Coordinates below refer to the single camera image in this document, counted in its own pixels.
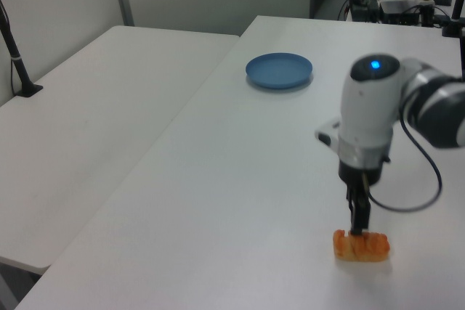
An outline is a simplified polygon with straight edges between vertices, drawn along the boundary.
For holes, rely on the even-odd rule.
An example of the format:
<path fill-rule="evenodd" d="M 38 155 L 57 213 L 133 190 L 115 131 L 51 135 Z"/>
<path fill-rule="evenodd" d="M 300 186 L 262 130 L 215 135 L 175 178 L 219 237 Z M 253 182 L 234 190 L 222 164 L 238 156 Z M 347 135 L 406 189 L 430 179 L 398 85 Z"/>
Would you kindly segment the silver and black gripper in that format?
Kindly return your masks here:
<path fill-rule="evenodd" d="M 369 185 L 377 183 L 383 164 L 389 162 L 389 151 L 389 144 L 362 147 L 344 140 L 339 143 L 339 178 L 347 184 L 346 199 L 352 216 L 352 233 L 355 235 L 361 235 L 368 229 L 371 214 L 369 191 L 362 185 L 363 174 Z"/>

